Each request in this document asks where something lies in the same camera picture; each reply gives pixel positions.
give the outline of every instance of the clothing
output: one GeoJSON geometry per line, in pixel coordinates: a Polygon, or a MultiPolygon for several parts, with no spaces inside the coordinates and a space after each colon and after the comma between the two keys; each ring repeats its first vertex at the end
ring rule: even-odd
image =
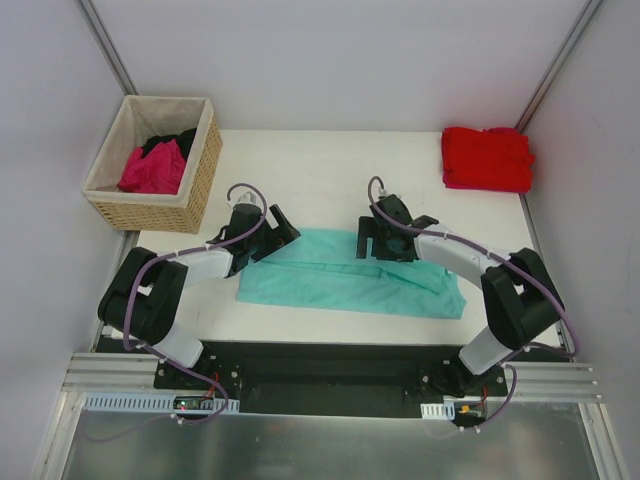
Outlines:
{"type": "Polygon", "coordinates": [[[190,130],[185,130],[180,135],[156,135],[155,137],[151,137],[142,146],[142,158],[149,155],[151,150],[153,150],[159,143],[169,143],[171,140],[175,140],[180,148],[180,154],[186,162],[189,159],[189,152],[191,152],[191,145],[193,145],[196,130],[196,128],[192,128],[190,130]]]}
{"type": "Polygon", "coordinates": [[[302,229],[301,237],[242,272],[241,302],[430,318],[462,316],[457,278],[427,262],[357,259],[357,235],[302,229]]]}
{"type": "Polygon", "coordinates": [[[511,128],[479,132],[450,127],[442,133],[442,180],[447,188],[526,193],[535,157],[529,141],[511,128]]]}
{"type": "Polygon", "coordinates": [[[129,193],[176,195],[186,167],[176,140],[158,143],[147,156],[142,154],[141,147],[133,151],[118,188],[129,193]]]}

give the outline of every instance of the wicker basket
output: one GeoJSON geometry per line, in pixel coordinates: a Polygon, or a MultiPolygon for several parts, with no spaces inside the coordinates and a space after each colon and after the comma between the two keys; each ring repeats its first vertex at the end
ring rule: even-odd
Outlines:
{"type": "Polygon", "coordinates": [[[207,206],[222,139],[208,98],[125,97],[84,185],[84,195],[117,230],[197,233],[207,206]],[[155,135],[197,127],[177,195],[117,188],[134,148],[155,135]]]}

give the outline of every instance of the white cable clip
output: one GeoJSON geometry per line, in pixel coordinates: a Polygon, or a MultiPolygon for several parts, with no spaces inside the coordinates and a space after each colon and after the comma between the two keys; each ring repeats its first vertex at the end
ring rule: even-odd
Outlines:
{"type": "Polygon", "coordinates": [[[257,200],[258,198],[256,197],[256,194],[252,191],[248,191],[240,195],[240,197],[238,197],[236,201],[233,201],[231,199],[227,200],[227,205],[229,205],[229,207],[233,209],[239,203],[251,203],[253,205],[256,205],[257,200]]]}

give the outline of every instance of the gray wall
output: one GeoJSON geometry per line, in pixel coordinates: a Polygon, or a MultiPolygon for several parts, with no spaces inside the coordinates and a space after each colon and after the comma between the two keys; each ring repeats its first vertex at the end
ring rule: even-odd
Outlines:
{"type": "Polygon", "coordinates": [[[640,2],[609,1],[527,131],[534,225],[640,478],[640,2]]]}
{"type": "Polygon", "coordinates": [[[5,2],[0,59],[0,478],[22,480],[119,243],[81,188],[122,93],[71,0],[5,2]]]}
{"type": "Polygon", "coordinates": [[[584,0],[94,0],[143,95],[222,128],[515,125],[584,0]]]}

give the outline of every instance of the white table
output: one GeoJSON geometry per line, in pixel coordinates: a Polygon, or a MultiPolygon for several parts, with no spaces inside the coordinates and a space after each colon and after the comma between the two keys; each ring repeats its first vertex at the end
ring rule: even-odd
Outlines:
{"type": "MultiPolygon", "coordinates": [[[[258,187],[296,228],[357,231],[358,217],[369,214],[367,182],[380,175],[414,217],[438,218],[490,247],[531,246],[517,195],[444,188],[439,133],[235,130],[222,131],[222,138],[200,233],[145,231],[139,245],[172,251],[213,238],[229,221],[225,194],[237,182],[258,187]]],[[[482,293],[464,279],[459,284],[468,303],[461,320],[240,303],[238,283],[236,276],[185,290],[177,321],[203,340],[405,345],[462,345],[487,322],[482,293]]],[[[558,345],[554,328],[538,339],[558,345]]]]}

